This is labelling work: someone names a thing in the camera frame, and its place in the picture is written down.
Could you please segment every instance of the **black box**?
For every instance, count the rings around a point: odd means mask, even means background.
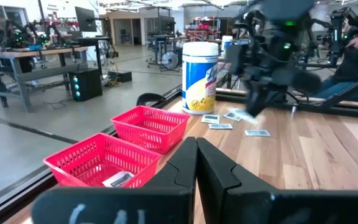
[[[71,94],[75,101],[86,101],[103,95],[100,71],[86,68],[68,73]]]
[[[112,81],[115,81],[117,77],[118,77],[117,82],[124,83],[124,82],[132,81],[132,72],[126,72],[126,73],[109,72],[108,74]]]

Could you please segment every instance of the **plastic basket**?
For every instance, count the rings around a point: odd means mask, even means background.
[[[141,187],[149,181],[161,155],[107,134],[95,134],[44,159],[59,184],[100,187],[120,171],[134,174],[122,187]]]
[[[189,117],[188,114],[137,106],[111,121],[121,139],[166,154],[185,135]]]

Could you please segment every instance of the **green led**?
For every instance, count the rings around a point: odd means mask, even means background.
[[[286,26],[295,26],[295,23],[294,22],[286,22],[285,25]]]

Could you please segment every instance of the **metal frame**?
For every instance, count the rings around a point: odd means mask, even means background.
[[[7,105],[7,99],[6,97],[14,97],[14,98],[19,98],[22,100],[25,110],[26,112],[31,112],[31,102],[30,102],[30,97],[29,94],[30,93],[34,93],[37,91],[44,91],[50,88],[55,88],[57,86],[61,86],[61,85],[65,85],[66,86],[66,90],[69,90],[69,80],[68,80],[68,72],[71,71],[76,71],[79,69],[84,69],[84,68],[88,68],[88,64],[86,61],[86,51],[82,51],[80,53],[81,55],[81,62],[75,64],[75,65],[68,65],[66,66],[66,62],[65,62],[65,58],[64,58],[64,53],[60,53],[59,54],[59,59],[60,59],[60,67],[57,68],[46,68],[46,69],[42,69],[42,70],[37,70],[37,71],[33,71],[33,72],[29,72],[29,73],[23,73],[21,66],[20,66],[20,58],[11,58],[10,63],[11,66],[13,68],[13,77],[17,82],[17,91],[9,91],[2,78],[0,77],[0,100],[2,103],[3,107],[8,107]],[[63,81],[60,83],[54,83],[52,85],[43,85],[43,87],[40,88],[34,88],[33,90],[28,90],[26,87],[26,82],[27,81],[32,81],[32,80],[38,80],[41,78],[47,78],[47,77],[53,77],[56,75],[61,75],[63,74]]]
[[[227,80],[227,74],[222,78],[219,83],[224,84]],[[169,92],[163,95],[166,100],[160,103],[154,103],[151,107],[154,108],[163,108],[169,103],[173,102],[178,97],[181,97],[181,85],[176,86]],[[229,101],[233,103],[244,103],[246,100],[246,95],[244,93],[237,92],[228,92],[228,91],[217,91],[216,99],[218,101]],[[280,103],[272,104],[272,108],[280,108],[285,110],[290,110],[293,107],[292,103]],[[315,105],[302,105],[299,110],[310,111],[315,113],[326,113],[326,114],[336,114],[341,116],[355,116],[358,117],[358,105],[347,105],[339,104],[332,106],[327,109],[322,109],[319,106]],[[110,126],[101,131],[102,133],[110,134],[116,136],[117,132],[114,129],[114,126]],[[57,184],[56,179],[53,177],[52,173],[48,170],[47,166],[42,166],[40,169],[43,170],[43,177],[37,179],[31,184],[25,186],[21,191],[18,191],[16,197],[11,197],[8,200],[0,204],[0,222],[7,220],[9,217],[13,216],[17,212],[21,211],[25,206],[30,204],[39,194],[43,191],[46,191]]]

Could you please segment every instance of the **wooden tabletop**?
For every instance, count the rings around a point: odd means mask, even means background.
[[[165,107],[182,112],[181,98]],[[219,101],[215,114],[244,105]],[[358,190],[358,118],[267,108],[259,116],[259,124],[232,121],[233,130],[210,130],[201,123],[202,116],[189,119],[185,138],[204,137],[231,159],[279,189]],[[247,129],[266,129],[271,137],[248,137]],[[159,171],[176,152],[179,143],[158,164]],[[28,211],[22,218],[7,223],[31,224]],[[195,222],[205,223],[200,194],[196,193]]]
[[[85,51],[87,49],[88,49],[88,47],[75,47],[74,51],[81,52],[81,51]],[[72,48],[41,50],[43,55],[69,53],[72,51],[73,51]],[[34,57],[34,56],[38,56],[38,55],[39,55],[39,51],[30,51],[29,49],[22,49],[22,51],[20,51],[20,52],[0,52],[0,58]]]

